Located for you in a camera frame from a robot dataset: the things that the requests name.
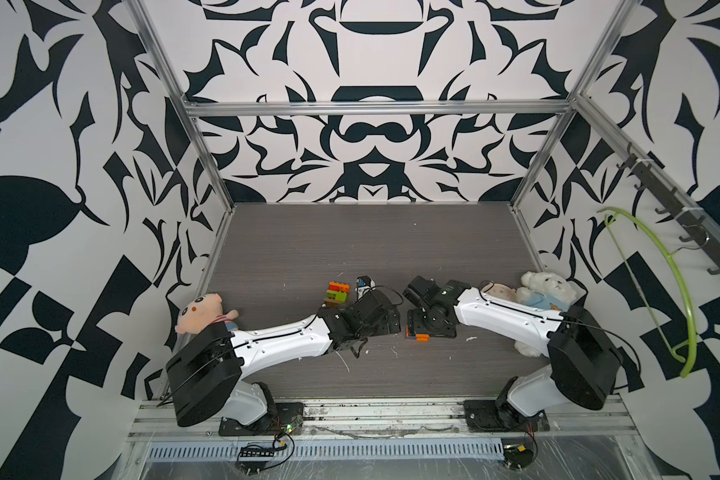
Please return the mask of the long green lego brick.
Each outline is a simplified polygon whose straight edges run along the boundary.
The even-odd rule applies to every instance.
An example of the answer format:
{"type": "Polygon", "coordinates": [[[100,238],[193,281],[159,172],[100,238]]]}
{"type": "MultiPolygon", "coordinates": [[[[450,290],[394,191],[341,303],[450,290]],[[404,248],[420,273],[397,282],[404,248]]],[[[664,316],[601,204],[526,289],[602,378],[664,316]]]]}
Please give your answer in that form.
{"type": "Polygon", "coordinates": [[[347,300],[347,293],[342,291],[328,290],[326,298],[332,302],[344,303],[347,300]]]}

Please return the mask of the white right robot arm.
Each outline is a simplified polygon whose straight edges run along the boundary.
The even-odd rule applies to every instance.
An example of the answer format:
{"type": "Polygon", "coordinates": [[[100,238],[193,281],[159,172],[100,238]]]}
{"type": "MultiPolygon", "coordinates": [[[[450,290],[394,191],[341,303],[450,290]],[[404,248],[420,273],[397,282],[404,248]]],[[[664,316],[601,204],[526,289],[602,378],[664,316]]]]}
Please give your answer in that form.
{"type": "Polygon", "coordinates": [[[408,284],[403,296],[413,305],[406,326],[411,339],[453,338],[456,327],[465,325],[518,341],[548,359],[539,370],[508,380],[494,400],[493,417],[505,430],[566,403],[599,411],[615,388],[622,356],[583,308],[536,308],[464,282],[439,286],[421,276],[408,284]]]}

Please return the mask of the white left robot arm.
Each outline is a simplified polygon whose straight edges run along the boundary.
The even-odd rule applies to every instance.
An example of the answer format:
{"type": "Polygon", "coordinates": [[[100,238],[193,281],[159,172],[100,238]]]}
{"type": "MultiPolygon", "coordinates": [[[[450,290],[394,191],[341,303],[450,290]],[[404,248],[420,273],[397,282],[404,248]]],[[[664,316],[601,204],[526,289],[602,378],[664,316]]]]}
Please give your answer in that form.
{"type": "Polygon", "coordinates": [[[400,313],[384,293],[370,289],[348,306],[321,306],[293,323],[241,330],[234,311],[208,294],[180,314],[176,330],[189,341],[166,364],[176,423],[190,427],[216,415],[244,427],[274,422],[276,404],[262,382],[247,377],[292,360],[347,350],[359,355],[367,340],[400,332],[400,313]]]}

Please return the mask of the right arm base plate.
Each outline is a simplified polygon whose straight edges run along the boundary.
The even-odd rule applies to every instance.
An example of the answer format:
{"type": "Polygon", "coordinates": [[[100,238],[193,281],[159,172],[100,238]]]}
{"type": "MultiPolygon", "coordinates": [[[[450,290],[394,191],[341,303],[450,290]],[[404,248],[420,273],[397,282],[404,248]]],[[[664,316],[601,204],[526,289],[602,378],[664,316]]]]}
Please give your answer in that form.
{"type": "Polygon", "coordinates": [[[464,417],[470,432],[505,433],[534,432],[550,430],[549,422],[543,413],[525,417],[512,410],[508,404],[498,406],[495,400],[465,400],[464,417]]]}

